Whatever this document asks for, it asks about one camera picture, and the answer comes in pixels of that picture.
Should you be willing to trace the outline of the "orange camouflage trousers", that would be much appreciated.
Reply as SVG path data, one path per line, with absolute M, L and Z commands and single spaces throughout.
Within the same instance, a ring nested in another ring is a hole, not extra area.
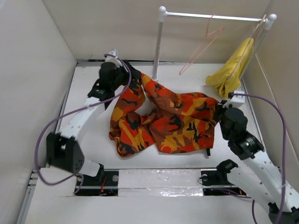
M 109 138 L 120 157 L 155 144 L 161 153 L 181 154 L 214 146 L 218 100 L 201 92 L 175 93 L 132 68 L 132 81 L 118 98 Z

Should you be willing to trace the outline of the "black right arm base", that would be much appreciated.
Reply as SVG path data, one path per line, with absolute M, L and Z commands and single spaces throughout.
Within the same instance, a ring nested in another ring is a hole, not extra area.
M 204 196 L 234 196 L 248 199 L 247 194 L 239 187 L 228 182 L 227 179 L 219 177 L 215 169 L 201 170 L 198 183 L 203 188 Z

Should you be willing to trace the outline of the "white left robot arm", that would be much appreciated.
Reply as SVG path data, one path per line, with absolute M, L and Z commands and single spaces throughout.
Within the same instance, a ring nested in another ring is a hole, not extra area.
M 128 63 L 105 62 L 99 70 L 99 78 L 87 94 L 84 106 L 76 110 L 70 122 L 57 133 L 49 133 L 46 138 L 47 163 L 73 175 L 88 177 L 99 185 L 104 181 L 104 166 L 85 158 L 80 142 L 93 122 L 115 99 L 115 91 L 126 86 L 138 72 Z

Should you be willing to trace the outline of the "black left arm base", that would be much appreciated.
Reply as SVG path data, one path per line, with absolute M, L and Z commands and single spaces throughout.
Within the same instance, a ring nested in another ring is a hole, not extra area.
M 119 170 L 106 169 L 104 177 L 97 182 L 92 177 L 77 176 L 74 193 L 76 196 L 118 196 Z

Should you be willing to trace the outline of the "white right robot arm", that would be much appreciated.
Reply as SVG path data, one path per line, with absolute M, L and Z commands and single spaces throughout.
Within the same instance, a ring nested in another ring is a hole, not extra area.
M 283 180 L 261 142 L 246 130 L 248 119 L 243 112 L 223 100 L 217 105 L 214 118 L 220 123 L 230 150 L 258 177 L 258 180 L 253 179 L 228 159 L 216 167 L 217 181 L 242 189 L 268 213 L 273 224 L 297 224 L 299 193 Z

